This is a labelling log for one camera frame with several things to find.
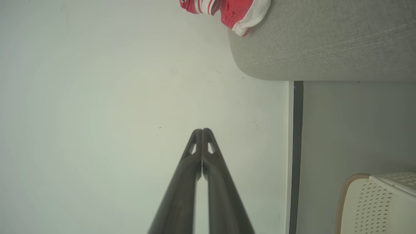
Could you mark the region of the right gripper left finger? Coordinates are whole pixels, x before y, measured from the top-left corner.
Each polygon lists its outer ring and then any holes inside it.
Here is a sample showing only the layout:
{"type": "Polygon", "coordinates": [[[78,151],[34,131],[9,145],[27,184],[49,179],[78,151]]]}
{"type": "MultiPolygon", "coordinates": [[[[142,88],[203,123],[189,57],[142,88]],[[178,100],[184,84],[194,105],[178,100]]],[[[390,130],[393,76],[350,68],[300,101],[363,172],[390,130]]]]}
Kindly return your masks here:
{"type": "Polygon", "coordinates": [[[195,129],[163,196],[149,234],[193,234],[196,185],[202,173],[202,129],[195,129]]]}

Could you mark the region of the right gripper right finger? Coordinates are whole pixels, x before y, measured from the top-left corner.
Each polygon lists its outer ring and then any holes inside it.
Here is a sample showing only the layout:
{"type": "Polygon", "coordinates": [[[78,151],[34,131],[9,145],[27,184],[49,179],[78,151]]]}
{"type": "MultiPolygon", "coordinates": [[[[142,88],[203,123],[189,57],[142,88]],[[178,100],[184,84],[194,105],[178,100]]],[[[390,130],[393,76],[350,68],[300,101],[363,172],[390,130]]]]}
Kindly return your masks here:
{"type": "Polygon", "coordinates": [[[202,172],[208,182],[209,233],[254,234],[227,164],[209,128],[202,131],[202,172]]]}

